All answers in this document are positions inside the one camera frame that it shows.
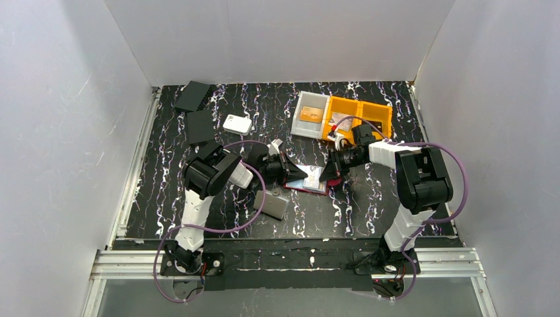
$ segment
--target black rectangular box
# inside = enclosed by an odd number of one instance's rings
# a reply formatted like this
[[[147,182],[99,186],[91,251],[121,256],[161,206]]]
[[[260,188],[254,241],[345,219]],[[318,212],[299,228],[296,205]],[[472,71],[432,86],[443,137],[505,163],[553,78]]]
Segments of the black rectangular box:
[[[190,81],[185,89],[183,89],[183,93],[179,100],[177,100],[177,103],[175,103],[175,109],[187,113],[202,110],[215,91],[215,85]]]
[[[201,110],[187,114],[187,138],[192,147],[214,140],[212,110]]]

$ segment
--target white wall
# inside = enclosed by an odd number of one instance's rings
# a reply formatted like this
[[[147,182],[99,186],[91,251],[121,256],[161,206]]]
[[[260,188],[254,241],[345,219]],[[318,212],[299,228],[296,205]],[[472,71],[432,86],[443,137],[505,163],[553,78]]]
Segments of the white wall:
[[[102,0],[0,4],[0,316],[78,316],[151,88]]]
[[[458,229],[500,316],[558,315],[559,57],[557,1],[457,0],[417,80],[430,140],[466,163]]]
[[[414,80],[454,0],[106,0],[153,86]]]

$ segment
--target black marbled surface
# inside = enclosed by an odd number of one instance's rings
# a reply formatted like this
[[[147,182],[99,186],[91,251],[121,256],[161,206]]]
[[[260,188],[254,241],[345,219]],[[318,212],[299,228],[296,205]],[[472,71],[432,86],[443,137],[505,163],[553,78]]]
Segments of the black marbled surface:
[[[184,206],[181,170],[190,153],[184,114],[173,104],[184,86],[162,89],[141,175],[136,187],[126,238],[160,238],[180,224]],[[241,139],[269,143],[280,138],[291,160],[324,166],[333,143],[291,135],[293,112],[300,90],[358,99],[393,107],[396,141],[423,141],[405,82],[268,83],[219,85],[207,109],[214,112],[216,140],[228,144]],[[225,132],[221,127],[228,114],[248,116],[253,128],[247,137]],[[250,145],[233,151],[246,157]],[[340,190],[321,196],[285,190],[291,202],[279,222],[261,215],[241,232],[223,238],[360,238],[380,237],[392,224],[398,209],[394,173],[384,166],[368,164],[354,168]],[[230,184],[211,205],[207,227],[232,228],[253,215],[254,193]],[[444,209],[436,217],[446,217]],[[454,235],[450,224],[432,226],[423,234]],[[206,237],[215,236],[206,233]]]

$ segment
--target compartment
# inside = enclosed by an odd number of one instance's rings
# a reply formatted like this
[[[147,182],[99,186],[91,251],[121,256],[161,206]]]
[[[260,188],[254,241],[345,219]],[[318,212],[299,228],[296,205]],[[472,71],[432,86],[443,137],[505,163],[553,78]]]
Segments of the compartment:
[[[330,98],[328,111],[327,111],[326,118],[325,118],[323,133],[322,133],[322,139],[323,140],[330,141],[327,138],[327,134],[331,131],[332,125],[336,124],[338,122],[338,120],[335,120],[336,122],[330,123],[330,120],[332,118],[332,114],[334,112],[337,112],[339,114],[345,114],[345,115],[360,116],[360,114],[361,114],[360,101],[359,100],[346,99],[346,98],[340,98],[340,97],[334,97],[334,96],[332,96]],[[338,132],[341,133],[342,135],[344,135],[344,137],[346,139],[348,139],[350,142],[352,142],[352,144],[354,144],[354,140],[353,140],[353,136],[352,136],[352,128],[359,125],[359,124],[360,124],[360,120],[352,119],[352,124],[351,124],[350,129],[348,131],[343,131],[341,129],[338,129]]]
[[[382,104],[373,104],[371,102],[361,102],[361,117],[375,124],[377,128],[381,125],[381,132],[387,137],[391,137],[392,125],[391,118],[393,116],[393,108]],[[374,132],[373,135],[377,139],[381,139],[379,133]]]
[[[327,106],[329,104],[330,96],[324,94],[314,94],[313,92],[300,91],[299,99],[294,111],[294,120],[292,121],[292,131],[293,135],[301,135],[303,137],[312,137],[314,139],[320,139],[323,134],[323,126],[325,122],[325,117],[327,115]],[[308,122],[302,121],[301,110],[303,107],[312,107],[323,110],[323,118],[321,122]]]

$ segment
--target paper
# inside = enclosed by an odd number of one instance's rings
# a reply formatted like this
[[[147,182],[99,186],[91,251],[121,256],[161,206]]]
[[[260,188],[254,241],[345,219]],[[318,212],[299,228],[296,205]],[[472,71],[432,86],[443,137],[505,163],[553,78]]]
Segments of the paper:
[[[329,125],[333,126],[338,123],[342,118],[347,117],[347,114],[339,114],[338,112],[333,112],[332,117],[329,120]],[[342,131],[350,131],[350,127],[352,126],[353,119],[346,119],[342,121],[342,123],[338,126],[338,128]]]

